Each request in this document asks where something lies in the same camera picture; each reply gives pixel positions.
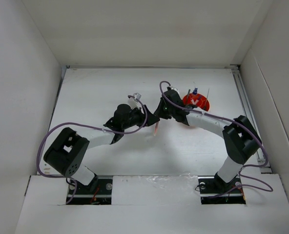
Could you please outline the orange highlighter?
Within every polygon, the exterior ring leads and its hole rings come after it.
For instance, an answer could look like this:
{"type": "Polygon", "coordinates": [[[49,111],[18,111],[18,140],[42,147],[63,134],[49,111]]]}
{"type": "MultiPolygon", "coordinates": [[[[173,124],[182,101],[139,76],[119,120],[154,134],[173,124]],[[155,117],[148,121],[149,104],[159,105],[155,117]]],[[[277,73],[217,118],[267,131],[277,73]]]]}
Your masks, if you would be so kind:
{"type": "Polygon", "coordinates": [[[159,121],[155,124],[154,133],[153,135],[156,136],[159,127],[159,121]]]}

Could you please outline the black thin pen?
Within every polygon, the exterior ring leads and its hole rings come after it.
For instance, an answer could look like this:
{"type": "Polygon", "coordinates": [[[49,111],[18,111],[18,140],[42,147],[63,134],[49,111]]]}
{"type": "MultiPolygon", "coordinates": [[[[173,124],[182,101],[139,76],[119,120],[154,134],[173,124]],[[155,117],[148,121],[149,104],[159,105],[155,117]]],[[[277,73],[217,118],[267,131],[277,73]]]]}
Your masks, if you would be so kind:
{"type": "Polygon", "coordinates": [[[186,96],[186,104],[189,103],[189,95],[190,95],[190,89],[188,90],[187,96],[186,96]]]}

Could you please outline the white marker purple cap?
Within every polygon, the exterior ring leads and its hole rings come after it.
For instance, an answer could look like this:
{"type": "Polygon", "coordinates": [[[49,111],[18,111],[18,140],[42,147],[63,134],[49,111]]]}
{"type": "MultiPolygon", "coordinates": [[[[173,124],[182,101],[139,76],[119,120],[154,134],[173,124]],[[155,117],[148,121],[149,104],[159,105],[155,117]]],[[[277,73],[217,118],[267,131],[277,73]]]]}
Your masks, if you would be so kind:
{"type": "Polygon", "coordinates": [[[195,101],[195,105],[197,105],[198,106],[198,102],[201,100],[201,96],[198,96],[198,98],[196,99],[196,101],[195,101]]]}

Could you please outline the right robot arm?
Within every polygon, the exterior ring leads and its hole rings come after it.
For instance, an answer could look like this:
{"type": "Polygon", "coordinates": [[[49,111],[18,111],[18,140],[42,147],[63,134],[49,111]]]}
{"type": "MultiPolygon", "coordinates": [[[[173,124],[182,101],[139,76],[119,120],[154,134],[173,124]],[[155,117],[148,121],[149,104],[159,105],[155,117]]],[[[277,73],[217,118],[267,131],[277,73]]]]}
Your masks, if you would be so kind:
{"type": "Polygon", "coordinates": [[[260,148],[261,140],[249,119],[240,115],[228,124],[225,119],[212,117],[201,112],[194,105],[184,105],[177,91],[168,89],[163,92],[154,115],[163,119],[175,119],[191,127],[199,127],[224,140],[227,158],[220,170],[214,175],[217,193],[231,189],[232,181],[248,159],[260,148]]]}

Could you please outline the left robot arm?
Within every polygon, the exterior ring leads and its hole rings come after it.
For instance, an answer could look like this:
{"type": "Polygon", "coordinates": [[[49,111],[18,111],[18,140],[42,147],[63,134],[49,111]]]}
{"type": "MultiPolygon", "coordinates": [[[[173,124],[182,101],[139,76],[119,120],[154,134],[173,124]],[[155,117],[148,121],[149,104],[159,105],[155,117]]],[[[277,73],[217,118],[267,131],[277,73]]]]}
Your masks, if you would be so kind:
{"type": "Polygon", "coordinates": [[[62,176],[76,180],[84,192],[92,193],[98,186],[98,176],[82,165],[86,151],[118,142],[128,128],[151,126],[159,120],[146,106],[142,112],[137,107],[120,104],[113,117],[104,124],[104,130],[89,129],[86,134],[78,134],[69,127],[64,128],[47,149],[43,159],[62,176]]]}

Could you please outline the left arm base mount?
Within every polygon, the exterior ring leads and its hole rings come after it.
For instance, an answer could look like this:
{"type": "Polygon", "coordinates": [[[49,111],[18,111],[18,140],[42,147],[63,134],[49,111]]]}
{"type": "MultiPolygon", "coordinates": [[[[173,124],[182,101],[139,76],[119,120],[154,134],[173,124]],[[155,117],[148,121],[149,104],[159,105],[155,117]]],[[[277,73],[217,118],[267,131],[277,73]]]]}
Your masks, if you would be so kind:
{"type": "Polygon", "coordinates": [[[67,205],[111,205],[113,176],[100,176],[93,191],[77,182],[68,182],[67,205]]]}

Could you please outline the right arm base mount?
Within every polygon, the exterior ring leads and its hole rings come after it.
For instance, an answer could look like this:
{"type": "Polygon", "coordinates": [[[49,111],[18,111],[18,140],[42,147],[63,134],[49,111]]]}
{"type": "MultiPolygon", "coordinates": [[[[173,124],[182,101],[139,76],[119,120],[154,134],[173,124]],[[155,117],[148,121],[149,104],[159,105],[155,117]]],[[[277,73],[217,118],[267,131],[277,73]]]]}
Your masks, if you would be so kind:
{"type": "Polygon", "coordinates": [[[241,180],[236,176],[230,183],[217,182],[214,176],[199,176],[195,191],[200,193],[202,205],[246,204],[241,180]]]}

